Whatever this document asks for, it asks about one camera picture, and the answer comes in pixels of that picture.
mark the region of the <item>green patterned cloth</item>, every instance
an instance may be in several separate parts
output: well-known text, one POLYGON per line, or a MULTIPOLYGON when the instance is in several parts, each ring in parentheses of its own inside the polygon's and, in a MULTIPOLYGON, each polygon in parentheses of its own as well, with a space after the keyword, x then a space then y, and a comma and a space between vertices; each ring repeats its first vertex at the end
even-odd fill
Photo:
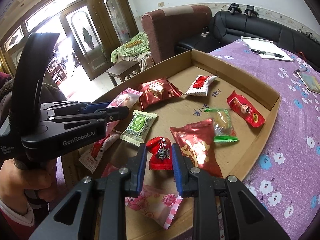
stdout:
POLYGON ((145 53, 150 50, 149 40, 146 33, 140 32, 136 36, 132 38, 128 43, 121 45, 114 52, 111 53, 111 61, 113 63, 117 62, 118 56, 137 56, 139 54, 145 53), (125 45, 129 43, 133 43, 135 41, 142 41, 141 44, 133 46, 131 48, 126 48, 125 45))

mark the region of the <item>pen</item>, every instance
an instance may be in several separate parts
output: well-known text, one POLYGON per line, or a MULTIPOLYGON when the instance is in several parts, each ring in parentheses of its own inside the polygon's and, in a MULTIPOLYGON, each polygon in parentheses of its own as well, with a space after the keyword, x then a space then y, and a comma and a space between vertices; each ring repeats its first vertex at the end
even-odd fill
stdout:
POLYGON ((252 52, 258 53, 258 54, 265 54, 265 55, 270 55, 270 56, 275 56, 275 57, 280 57, 284 58, 284 56, 277 54, 277 53, 271 53, 271 52, 266 52, 266 51, 261 51, 257 49, 252 49, 252 52))

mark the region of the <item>cardboard box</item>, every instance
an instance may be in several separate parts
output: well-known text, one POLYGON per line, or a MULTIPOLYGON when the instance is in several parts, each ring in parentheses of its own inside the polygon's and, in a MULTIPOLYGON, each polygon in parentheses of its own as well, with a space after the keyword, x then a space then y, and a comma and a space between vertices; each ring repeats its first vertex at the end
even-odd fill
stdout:
MULTIPOLYGON (((168 137, 173 143, 174 139, 169 130, 170 126, 182 127, 187 123, 211 118, 211 114, 204 113, 203 108, 206 108, 206 106, 229 108, 226 99, 235 90, 238 94, 244 95, 266 119, 262 127, 252 128, 245 120, 231 111, 231 121, 239 142, 228 145, 215 144, 215 156, 221 167, 223 177, 233 174, 243 180, 263 150, 280 106, 278 92, 245 71, 203 52, 188 51, 137 74, 110 90, 97 102, 112 100, 127 87, 137 89, 140 83, 163 77, 167 77, 178 89, 186 92, 198 75, 217 75, 219 78, 210 85, 207 97, 183 95, 181 98, 174 98, 149 106, 146 112, 158 113, 158 118, 151 127, 146 141, 156 136, 164 136, 168 137)), ((134 109, 140 109, 139 104, 136 104, 134 109)), ((119 123, 116 127, 117 130, 125 130, 133 117, 132 112, 126 120, 119 123)), ((99 178, 108 162, 117 167, 125 165, 129 156, 136 155, 137 149, 138 147, 130 143, 121 140, 116 141, 105 153, 93 177, 99 178)), ((69 167, 70 165, 70 163, 65 164, 69 170, 72 170, 69 167)), ((91 175, 84 168, 79 169, 78 167, 77 172, 78 177, 91 175)), ((144 183, 163 189, 168 193, 176 192, 172 171, 150 171, 147 165, 144 183)), ((129 208, 126 209, 126 218, 127 239, 172 239, 192 227, 193 199, 186 198, 182 201, 168 230, 162 229, 154 220, 129 208)))

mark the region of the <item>brown armchair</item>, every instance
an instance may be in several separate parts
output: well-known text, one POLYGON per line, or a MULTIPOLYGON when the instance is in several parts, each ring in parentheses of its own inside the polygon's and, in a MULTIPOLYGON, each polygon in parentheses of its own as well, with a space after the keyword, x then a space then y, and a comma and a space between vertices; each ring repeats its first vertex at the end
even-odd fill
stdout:
POLYGON ((209 25, 212 13, 208 6, 191 5, 163 8, 142 17, 155 63, 175 55, 174 46, 183 38, 200 33, 209 25))

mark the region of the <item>human hand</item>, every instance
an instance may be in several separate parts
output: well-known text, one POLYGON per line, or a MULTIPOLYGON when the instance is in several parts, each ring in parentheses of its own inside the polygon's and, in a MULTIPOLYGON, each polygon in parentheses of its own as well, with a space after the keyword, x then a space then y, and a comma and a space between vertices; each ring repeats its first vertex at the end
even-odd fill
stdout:
POLYGON ((57 196, 57 159, 51 160, 46 170, 19 170, 14 160, 7 160, 0 169, 0 199, 10 209, 20 215, 27 213, 25 189, 39 190, 39 198, 50 202, 57 196))

